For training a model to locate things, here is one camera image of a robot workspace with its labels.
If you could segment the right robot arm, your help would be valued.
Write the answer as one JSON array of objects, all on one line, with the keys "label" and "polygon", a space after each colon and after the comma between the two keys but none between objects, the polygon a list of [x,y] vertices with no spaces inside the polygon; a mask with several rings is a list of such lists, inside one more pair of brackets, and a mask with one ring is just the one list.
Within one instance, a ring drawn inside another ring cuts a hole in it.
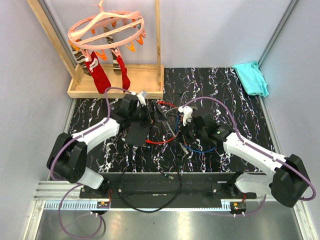
[{"label": "right robot arm", "polygon": [[299,156],[272,152],[237,134],[232,127],[210,120],[208,115],[183,118],[180,129],[186,139],[208,141],[262,171],[261,174],[235,174],[227,185],[228,195],[232,198],[239,198],[244,193],[262,194],[292,208],[310,186],[309,175]]}]

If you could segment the black network switch box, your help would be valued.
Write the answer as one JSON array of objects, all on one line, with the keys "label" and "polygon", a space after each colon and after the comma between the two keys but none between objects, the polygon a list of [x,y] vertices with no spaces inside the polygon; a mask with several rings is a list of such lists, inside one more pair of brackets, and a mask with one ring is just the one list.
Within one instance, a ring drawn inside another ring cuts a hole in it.
[{"label": "black network switch box", "polygon": [[149,126],[140,126],[138,122],[135,122],[130,126],[124,142],[128,145],[142,147],[145,144],[149,130]]}]

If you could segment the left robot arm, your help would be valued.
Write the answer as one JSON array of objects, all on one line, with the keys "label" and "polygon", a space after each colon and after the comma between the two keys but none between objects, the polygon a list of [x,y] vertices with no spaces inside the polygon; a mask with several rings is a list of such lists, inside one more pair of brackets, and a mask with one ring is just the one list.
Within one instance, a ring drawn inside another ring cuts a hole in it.
[{"label": "left robot arm", "polygon": [[87,167],[88,153],[107,139],[127,130],[128,145],[143,146],[152,125],[166,122],[155,101],[145,102],[144,94],[127,94],[107,117],[78,133],[61,133],[52,148],[47,168],[55,181],[81,184],[97,198],[108,193],[109,180]]}]

